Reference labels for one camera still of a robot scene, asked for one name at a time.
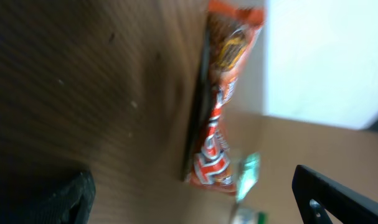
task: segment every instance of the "candy bar wrapper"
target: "candy bar wrapper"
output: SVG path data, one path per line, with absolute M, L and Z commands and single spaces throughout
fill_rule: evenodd
M 223 105 L 232 97 L 238 74 L 261 31 L 263 10 L 235 9 L 210 0 L 207 26 L 210 32 L 208 76 L 213 104 L 209 119 L 199 133 L 185 181 L 234 195 L 239 201 L 257 181 L 259 155 L 250 155 L 234 164 L 229 157 L 221 113 Z

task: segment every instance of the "brown tabletop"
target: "brown tabletop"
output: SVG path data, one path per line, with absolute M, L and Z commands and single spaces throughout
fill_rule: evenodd
M 89 223 L 227 223 L 179 181 L 206 7 L 0 0 L 0 203 L 91 170 Z

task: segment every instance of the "orange snack wrapper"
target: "orange snack wrapper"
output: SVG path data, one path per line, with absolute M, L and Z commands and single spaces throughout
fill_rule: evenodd
M 222 107 L 232 97 L 239 73 L 263 27 L 263 9 L 236 9 L 210 0 L 207 27 L 210 32 L 209 80 L 212 112 L 197 140 L 186 182 L 203 189 L 236 194 L 236 168 L 229 159 L 229 145 L 222 127 Z

